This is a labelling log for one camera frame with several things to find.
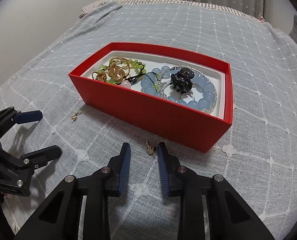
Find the small gold earring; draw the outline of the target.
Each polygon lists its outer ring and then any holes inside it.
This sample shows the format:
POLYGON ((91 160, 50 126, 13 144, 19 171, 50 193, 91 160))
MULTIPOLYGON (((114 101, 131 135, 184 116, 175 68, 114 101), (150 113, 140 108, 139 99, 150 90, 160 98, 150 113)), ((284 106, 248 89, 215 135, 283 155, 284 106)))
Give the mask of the small gold earring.
POLYGON ((72 124, 77 120, 77 118, 80 114, 82 114, 82 111, 77 111, 75 114, 70 116, 72 124))

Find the black hair claw clip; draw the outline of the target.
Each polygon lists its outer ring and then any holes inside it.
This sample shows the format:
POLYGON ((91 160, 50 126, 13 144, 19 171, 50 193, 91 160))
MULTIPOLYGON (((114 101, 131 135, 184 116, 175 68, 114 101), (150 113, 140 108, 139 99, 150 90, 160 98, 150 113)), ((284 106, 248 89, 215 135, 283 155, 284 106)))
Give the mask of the black hair claw clip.
POLYGON ((170 85, 173 86, 177 92, 181 94, 186 94, 192 89, 193 83, 192 79, 195 77, 195 74, 189 68, 181 68, 175 74, 171 74, 170 85))

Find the red jewelry box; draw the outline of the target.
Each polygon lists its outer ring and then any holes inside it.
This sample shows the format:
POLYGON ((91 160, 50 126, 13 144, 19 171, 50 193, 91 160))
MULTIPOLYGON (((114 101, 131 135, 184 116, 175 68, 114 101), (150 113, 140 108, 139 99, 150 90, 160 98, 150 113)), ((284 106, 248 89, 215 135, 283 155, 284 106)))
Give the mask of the red jewelry box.
POLYGON ((230 64, 189 50, 147 43, 112 42, 102 47, 69 73, 84 102, 127 123, 200 152, 207 152, 226 133, 233 119, 230 64), (185 65, 207 75, 218 99, 211 114, 144 94, 139 84, 132 89, 93 80, 114 56, 137 59, 146 69, 185 65))

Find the grey checked bedspread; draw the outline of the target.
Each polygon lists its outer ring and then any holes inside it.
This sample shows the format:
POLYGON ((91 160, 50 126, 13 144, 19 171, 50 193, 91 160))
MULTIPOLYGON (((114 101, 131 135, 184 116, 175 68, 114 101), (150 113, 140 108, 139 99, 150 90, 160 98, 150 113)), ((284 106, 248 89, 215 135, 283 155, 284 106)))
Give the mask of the grey checked bedspread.
POLYGON ((69 73, 110 42, 146 42, 227 61, 234 113, 230 129, 208 153, 167 141, 170 154, 197 174, 223 175, 283 239, 297 221, 297 45, 284 32, 229 12, 189 4, 105 4, 0 86, 0 110, 38 109, 39 123, 12 128, 2 139, 16 157, 51 145, 62 156, 35 172, 31 195, 9 195, 3 205, 18 231, 67 175, 84 177, 131 146, 128 186, 109 201, 112 239, 176 239, 178 198, 160 185, 157 156, 145 140, 161 138, 87 106, 69 73), (72 124, 70 116, 82 111, 72 124))

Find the striped pillow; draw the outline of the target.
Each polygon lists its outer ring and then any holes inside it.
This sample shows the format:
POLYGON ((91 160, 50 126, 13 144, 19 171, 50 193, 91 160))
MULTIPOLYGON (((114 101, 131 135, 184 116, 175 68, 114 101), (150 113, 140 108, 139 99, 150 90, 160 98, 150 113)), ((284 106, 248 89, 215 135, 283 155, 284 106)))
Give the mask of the striped pillow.
POLYGON ((97 0, 93 3, 90 3, 89 5, 86 5, 85 7, 83 7, 82 13, 80 14, 79 18, 82 18, 83 16, 87 15, 88 13, 94 11, 96 8, 98 8, 104 4, 107 4, 109 2, 116 2, 119 4, 189 4, 189 5, 209 9, 209 10, 218 10, 218 11, 229 12, 236 16, 249 18, 251 20, 259 21, 261 23, 265 22, 265 19, 261 14, 259 14, 259 16, 257 18, 255 18, 254 16, 245 14, 241 11, 232 9, 230 7, 215 5, 215 4, 211 4, 211 3, 199 3, 199 2, 192 2, 192 1, 185 1, 185 0, 97 0))

